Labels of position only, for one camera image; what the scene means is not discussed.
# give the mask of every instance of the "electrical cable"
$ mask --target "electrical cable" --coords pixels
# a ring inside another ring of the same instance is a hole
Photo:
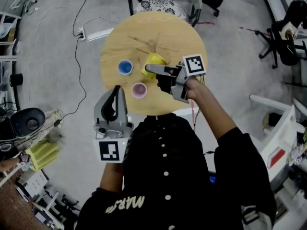
[[[78,37],[78,39],[77,39],[77,45],[76,45],[76,50],[75,50],[75,59],[76,59],[76,62],[78,63],[78,66],[79,66],[79,83],[80,83],[80,86],[82,87],[82,89],[83,89],[83,91],[84,91],[85,96],[84,96],[84,98],[79,102],[79,104],[78,104],[78,106],[77,106],[77,109],[76,109],[74,112],[72,112],[72,113],[67,113],[67,114],[65,114],[64,117],[63,117],[60,121],[62,121],[66,116],[76,113],[76,112],[78,111],[78,109],[79,109],[80,104],[82,103],[82,101],[85,100],[85,98],[86,98],[86,96],[87,96],[86,91],[85,91],[85,88],[84,88],[84,87],[82,86],[82,84],[81,84],[81,66],[80,66],[80,63],[79,63],[79,61],[78,61],[78,59],[77,59],[78,42],[79,42],[79,39],[82,38],[82,37],[83,37],[83,36],[80,36],[80,37]]]
[[[11,109],[12,107],[10,107],[8,110],[6,110],[7,112],[8,111],[13,111],[13,112],[17,112],[17,110],[15,110],[15,109]]]
[[[100,19],[104,19],[104,20],[106,20],[106,21],[110,21],[110,22],[115,23],[115,24],[119,24],[119,22],[114,22],[114,21],[109,20],[109,19],[107,19],[107,18],[105,18],[105,17],[96,17],[96,18],[93,18],[93,19],[91,19],[91,20],[85,22],[82,26],[85,26],[85,25],[88,24],[89,22],[91,22],[91,21],[93,21],[93,20],[96,20],[96,19],[99,19],[99,18],[100,18]]]
[[[45,129],[43,129],[43,130],[37,132],[37,133],[35,134],[35,136],[38,135],[39,133],[41,133],[41,132],[43,132],[43,131],[45,131],[45,130],[51,128],[51,127],[53,127],[53,126],[54,126],[54,124],[51,125],[51,126],[49,126],[48,128],[45,128]],[[17,145],[12,146],[11,148],[18,147],[18,146],[20,146],[21,144],[23,144],[23,143],[25,143],[25,142],[27,142],[27,141],[29,141],[29,140],[31,140],[31,139],[33,140],[33,139],[35,139],[35,137],[30,137],[29,139],[24,140],[24,141],[18,143]]]
[[[204,76],[204,74],[201,75],[201,83],[202,83],[202,84],[205,84],[205,76]],[[194,131],[194,132],[196,132],[196,120],[197,120],[197,117],[198,117],[198,115],[199,115],[200,112],[201,112],[201,109],[199,108],[199,109],[198,109],[198,112],[197,112],[197,114],[196,114],[196,116],[195,116],[195,120],[194,120],[194,127],[193,127],[193,131]]]
[[[36,36],[37,36],[38,30],[39,30],[39,27],[40,27],[41,23],[43,22],[43,20],[47,17],[47,15],[49,14],[50,11],[52,11],[53,9],[60,9],[60,8],[68,8],[68,9],[70,9],[76,15],[76,17],[77,17],[76,12],[72,8],[70,8],[68,6],[60,6],[60,7],[52,7],[51,9],[49,9],[45,13],[45,15],[42,18],[40,18],[37,21],[37,30],[36,30],[36,33],[35,33],[35,36],[34,36],[34,40],[33,40],[33,43],[32,43],[32,50],[31,50],[30,60],[29,60],[29,65],[28,65],[28,75],[29,76],[30,76],[30,66],[31,66],[31,60],[32,60],[32,53],[33,53],[33,50],[34,50],[34,44],[35,44],[35,40],[36,40]],[[30,77],[28,78],[28,84],[29,84],[29,103],[30,103],[30,93],[31,93],[31,91],[30,91],[30,86],[31,86],[30,85]]]
[[[0,105],[5,105],[5,104],[15,104],[17,109],[20,110],[20,106],[18,106],[15,102],[4,102],[4,103],[1,103]]]
[[[72,34],[73,34],[74,36],[80,36],[80,35],[81,35],[81,34],[75,34],[75,32],[74,32],[73,29],[74,29],[74,27],[75,27],[75,23],[76,23],[76,20],[77,20],[77,18],[78,18],[78,15],[79,15],[81,9],[83,8],[83,6],[85,5],[85,3],[86,3],[86,0],[84,0],[84,3],[82,4],[81,8],[79,9],[79,11],[78,11],[78,13],[77,13],[77,15],[76,15],[76,18],[75,18],[75,20],[74,20],[74,22],[73,22],[73,25],[72,25]]]

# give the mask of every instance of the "power strip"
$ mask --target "power strip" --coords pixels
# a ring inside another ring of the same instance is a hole
[[[83,38],[81,38],[81,41],[85,41],[85,40],[86,40],[86,34],[85,34],[85,28],[84,28],[84,26],[80,26],[80,27],[79,27],[78,33],[83,33]]]

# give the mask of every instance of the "person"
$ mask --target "person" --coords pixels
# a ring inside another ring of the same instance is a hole
[[[106,164],[76,230],[272,229],[276,202],[249,134],[196,78],[186,86],[218,141],[215,184],[188,121],[174,114],[148,116],[133,131],[124,162]]]
[[[16,158],[0,161],[0,173],[6,172],[10,170],[12,167],[14,167],[16,164],[24,164],[31,161],[30,155],[19,155]]]

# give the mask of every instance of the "round wooden table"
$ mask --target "round wooden table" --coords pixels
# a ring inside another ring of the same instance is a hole
[[[182,61],[183,56],[201,54],[207,68],[206,49],[194,28],[172,14],[152,11],[135,14],[114,28],[101,52],[100,73],[107,89],[115,85],[124,89],[129,111],[143,115],[164,115],[187,104],[174,100],[172,95],[157,87],[156,79],[151,80],[141,73],[148,58],[145,52],[150,52],[146,43],[151,39],[156,42],[156,53],[168,65],[175,66]],[[118,72],[118,63],[123,59],[133,64],[129,75]],[[131,93],[132,86],[137,82],[147,86],[147,95],[142,99],[134,98]]]

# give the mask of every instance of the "concrete floor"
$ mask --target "concrete floor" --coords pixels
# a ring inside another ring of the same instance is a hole
[[[24,75],[24,84],[18,89],[22,108],[35,106],[43,111],[57,108],[66,114],[73,112],[83,98],[78,81],[79,69],[74,59],[77,38],[72,35],[72,23],[75,14],[68,8],[53,9],[37,30],[39,19],[52,7],[68,6],[77,12],[82,3],[83,0],[38,0],[39,10],[21,20],[22,45],[17,69]],[[261,120],[268,110],[251,103],[248,96],[256,94],[290,104],[292,90],[283,81],[291,81],[291,67],[279,62],[279,68],[273,70],[272,55],[263,60],[258,58],[266,44],[247,29],[265,31],[271,25],[264,0],[225,0],[220,11],[216,18],[212,9],[204,5],[200,22],[214,24],[195,26],[208,54],[206,85],[242,131],[263,138]],[[120,22],[129,15],[127,0],[87,0],[78,21],[84,24],[103,16]],[[90,34],[113,26],[115,24],[97,19],[88,23],[85,29]],[[79,200],[80,206],[99,186],[104,169],[92,144],[95,136],[93,109],[105,91],[99,70],[103,43],[104,39],[98,39],[79,44],[77,57],[87,98],[76,114],[64,119],[63,129],[59,131],[63,135],[61,153],[45,168],[51,183],[62,193]],[[130,113],[130,116],[136,126],[144,119],[136,114]],[[197,134],[204,150],[215,148],[216,141],[203,117],[197,122]],[[214,170],[213,157],[208,156],[207,160],[210,169]]]

